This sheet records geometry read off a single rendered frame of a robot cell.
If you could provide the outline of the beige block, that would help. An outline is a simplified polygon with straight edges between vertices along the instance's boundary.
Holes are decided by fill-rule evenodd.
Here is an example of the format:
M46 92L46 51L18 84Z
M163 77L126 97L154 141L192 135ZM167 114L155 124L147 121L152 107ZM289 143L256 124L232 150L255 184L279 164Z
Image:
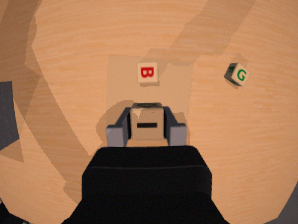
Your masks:
M232 84L236 86L244 87L250 71L247 70L243 65L240 63L230 63L224 78L230 81Z
M157 62L137 62L137 82L157 83L158 63Z
M130 109L132 140L162 140L164 109L160 102L134 103Z

